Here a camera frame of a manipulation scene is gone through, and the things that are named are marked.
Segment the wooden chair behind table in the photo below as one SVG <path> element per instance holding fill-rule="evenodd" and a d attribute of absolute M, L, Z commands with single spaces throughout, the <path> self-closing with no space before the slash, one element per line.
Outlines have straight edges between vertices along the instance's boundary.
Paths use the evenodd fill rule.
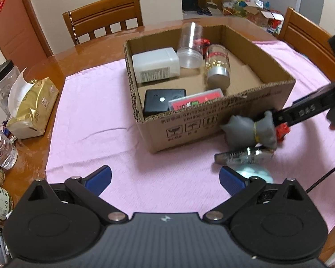
<path fill-rule="evenodd" d="M 137 26 L 143 26 L 140 0 L 99 0 L 67 11 L 62 16 L 74 45 L 80 43 L 79 37 L 83 35 L 95 39 L 95 31 L 101 28 L 111 35 L 112 24 L 118 23 L 125 31 L 128 29 L 126 22 L 136 19 Z"/>

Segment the pink card box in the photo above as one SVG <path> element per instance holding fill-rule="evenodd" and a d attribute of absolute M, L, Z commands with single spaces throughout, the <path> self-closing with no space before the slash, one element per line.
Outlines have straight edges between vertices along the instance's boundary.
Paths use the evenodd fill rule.
<path fill-rule="evenodd" d="M 178 99 L 173 99 L 168 101 L 169 111 L 176 111 L 179 109 L 185 109 L 189 107 L 193 107 L 195 105 L 199 105 L 201 103 L 205 103 L 207 101 L 211 101 L 213 99 L 223 97 L 223 92 L 220 88 L 214 90 L 204 91 L 202 93 L 197 93 L 185 97 L 181 97 Z"/>

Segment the grey plush toy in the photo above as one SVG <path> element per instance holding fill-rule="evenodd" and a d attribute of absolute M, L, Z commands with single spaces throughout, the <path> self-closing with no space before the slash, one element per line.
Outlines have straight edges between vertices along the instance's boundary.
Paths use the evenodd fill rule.
<path fill-rule="evenodd" d="M 260 144 L 273 150 L 277 149 L 276 130 L 271 111 L 264 117 L 253 121 L 249 117 L 233 115 L 229 122 L 220 126 L 230 151 L 255 147 Z"/>

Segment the clear water bottle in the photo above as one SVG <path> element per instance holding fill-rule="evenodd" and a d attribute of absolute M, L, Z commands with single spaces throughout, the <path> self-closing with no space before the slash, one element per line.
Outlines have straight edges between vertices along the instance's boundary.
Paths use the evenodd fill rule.
<path fill-rule="evenodd" d="M 18 151 L 0 130 L 0 168 L 10 170 L 16 163 Z"/>

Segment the black oval mirror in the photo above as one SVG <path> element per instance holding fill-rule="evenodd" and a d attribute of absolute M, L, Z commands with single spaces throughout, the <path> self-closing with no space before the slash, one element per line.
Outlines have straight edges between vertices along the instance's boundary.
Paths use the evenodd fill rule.
<path fill-rule="evenodd" d="M 267 147 L 247 147 L 236 151 L 229 151 L 214 155 L 214 161 L 219 165 L 244 165 L 255 164 L 269 160 L 274 155 L 274 150 Z"/>

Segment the red small box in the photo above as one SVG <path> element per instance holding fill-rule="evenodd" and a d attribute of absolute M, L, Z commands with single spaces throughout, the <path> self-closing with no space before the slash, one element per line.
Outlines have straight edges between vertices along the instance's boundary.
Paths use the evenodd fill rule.
<path fill-rule="evenodd" d="M 205 57 L 208 47 L 211 45 L 211 41 L 206 38 L 194 39 L 194 49 Z"/>

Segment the black toy train block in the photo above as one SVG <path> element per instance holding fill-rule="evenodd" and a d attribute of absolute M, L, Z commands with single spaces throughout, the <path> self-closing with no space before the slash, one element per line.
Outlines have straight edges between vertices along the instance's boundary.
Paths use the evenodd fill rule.
<path fill-rule="evenodd" d="M 282 142 L 285 138 L 285 136 L 290 133 L 290 128 L 287 123 L 280 124 L 275 127 L 276 131 L 276 140 L 278 142 Z"/>

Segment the pink table cloth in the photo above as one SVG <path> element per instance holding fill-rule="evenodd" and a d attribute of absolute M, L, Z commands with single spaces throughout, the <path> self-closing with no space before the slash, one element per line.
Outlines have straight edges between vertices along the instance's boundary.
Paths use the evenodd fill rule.
<path fill-rule="evenodd" d="M 296 83 L 287 105 L 327 84 L 305 56 L 284 42 L 256 42 Z M 65 79 L 46 166 L 50 183 L 85 177 L 102 165 L 112 183 L 101 198 L 129 216 L 134 212 L 198 212 L 229 198 L 218 179 L 214 154 L 227 150 L 223 135 L 193 142 L 207 131 L 204 112 L 191 119 L 170 116 L 137 124 L 132 110 L 125 61 L 80 71 Z M 265 164 L 275 182 L 295 177 L 308 188 L 335 166 L 335 131 L 324 114 L 291 128 Z M 335 173 L 309 194 L 329 229 L 335 226 Z"/>

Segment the white plastic container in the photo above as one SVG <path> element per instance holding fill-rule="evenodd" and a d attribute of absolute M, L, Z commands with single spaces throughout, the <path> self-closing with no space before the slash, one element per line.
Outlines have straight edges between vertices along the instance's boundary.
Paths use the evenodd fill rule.
<path fill-rule="evenodd" d="M 134 54 L 132 63 L 138 84 L 170 79 L 180 75 L 179 58 L 172 47 Z"/>

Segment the glass jar with silver lid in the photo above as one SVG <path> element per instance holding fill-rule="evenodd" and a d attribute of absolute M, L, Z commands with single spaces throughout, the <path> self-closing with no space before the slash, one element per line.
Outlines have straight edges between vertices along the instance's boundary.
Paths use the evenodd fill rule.
<path fill-rule="evenodd" d="M 230 61 L 227 49 L 219 44 L 207 48 L 206 77 L 209 88 L 226 90 L 230 86 Z"/>

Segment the gold tissue pack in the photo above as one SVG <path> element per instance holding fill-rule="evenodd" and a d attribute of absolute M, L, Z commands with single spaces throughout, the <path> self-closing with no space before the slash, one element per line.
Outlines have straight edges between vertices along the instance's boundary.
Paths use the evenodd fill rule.
<path fill-rule="evenodd" d="M 18 139 L 42 136 L 59 90 L 50 78 L 26 82 L 21 72 L 8 97 L 10 118 L 6 128 Z"/>

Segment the wooden chair at right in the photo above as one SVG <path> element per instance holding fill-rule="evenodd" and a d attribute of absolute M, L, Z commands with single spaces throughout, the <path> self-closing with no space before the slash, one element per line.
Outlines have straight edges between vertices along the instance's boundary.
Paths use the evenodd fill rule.
<path fill-rule="evenodd" d="M 278 39 L 307 56 L 331 81 L 335 81 L 335 55 L 328 43 L 331 35 L 289 7 Z"/>

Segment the brown wooden door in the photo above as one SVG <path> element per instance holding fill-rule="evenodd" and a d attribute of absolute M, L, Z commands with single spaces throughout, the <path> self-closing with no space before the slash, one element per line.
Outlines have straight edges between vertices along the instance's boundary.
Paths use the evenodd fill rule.
<path fill-rule="evenodd" d="M 20 70 L 53 55 L 31 0 L 5 0 L 0 12 L 0 51 Z"/>

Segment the light blue egg case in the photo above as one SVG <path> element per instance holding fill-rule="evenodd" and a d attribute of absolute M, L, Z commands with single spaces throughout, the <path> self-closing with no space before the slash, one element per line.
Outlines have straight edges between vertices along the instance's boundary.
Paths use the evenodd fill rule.
<path fill-rule="evenodd" d="M 274 179 L 271 173 L 260 165 L 256 164 L 242 164 L 234 167 L 234 170 L 245 178 L 249 177 L 260 177 L 267 183 L 273 183 Z"/>

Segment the clear jar black lid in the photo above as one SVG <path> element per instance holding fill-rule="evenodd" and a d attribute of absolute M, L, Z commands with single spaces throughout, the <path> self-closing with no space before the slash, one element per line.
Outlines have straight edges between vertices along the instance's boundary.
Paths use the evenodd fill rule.
<path fill-rule="evenodd" d="M 8 117 L 11 115 L 8 108 L 9 93 L 19 74 L 12 60 L 6 60 L 0 65 L 0 107 Z"/>

